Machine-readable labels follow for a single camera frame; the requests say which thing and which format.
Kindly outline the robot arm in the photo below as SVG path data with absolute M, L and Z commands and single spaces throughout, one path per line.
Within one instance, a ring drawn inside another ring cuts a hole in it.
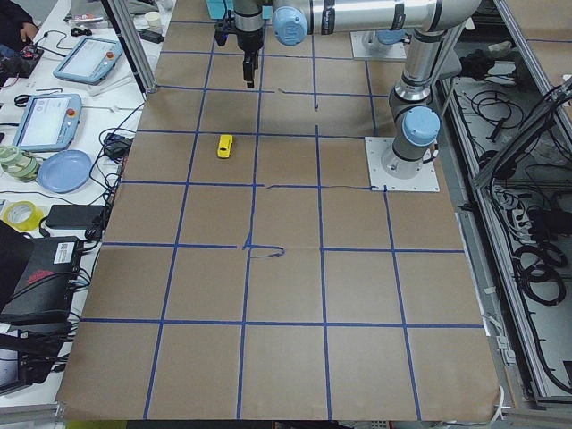
M 275 39 L 297 46 L 309 36 L 335 33 L 365 37 L 362 48 L 381 71 L 400 71 L 388 94 L 392 125 L 397 130 L 396 156 L 405 162 L 413 149 L 403 125 L 409 111 L 427 107 L 431 87 L 452 51 L 477 1 L 235 1 L 215 25 L 215 41 L 223 46 L 229 35 L 243 52 L 243 79 L 254 85 L 259 52 L 264 46 L 264 10 L 272 10 Z

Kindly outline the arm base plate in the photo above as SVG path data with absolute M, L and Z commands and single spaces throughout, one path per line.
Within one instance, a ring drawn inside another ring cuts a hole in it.
M 379 31 L 355 31 L 350 33 L 354 60 L 404 63 L 407 54 L 405 34 L 378 36 Z
M 439 192 L 431 150 L 420 160 L 404 161 L 393 151 L 394 138 L 365 137 L 370 187 L 374 191 Z

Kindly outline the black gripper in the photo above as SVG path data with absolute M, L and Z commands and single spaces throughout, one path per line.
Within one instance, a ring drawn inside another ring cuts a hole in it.
M 263 29 L 259 28 L 254 31 L 238 29 L 236 36 L 239 48 L 246 58 L 251 59 L 251 62 L 247 60 L 242 62 L 242 72 L 247 87 L 253 88 L 258 69 L 258 55 L 263 47 Z

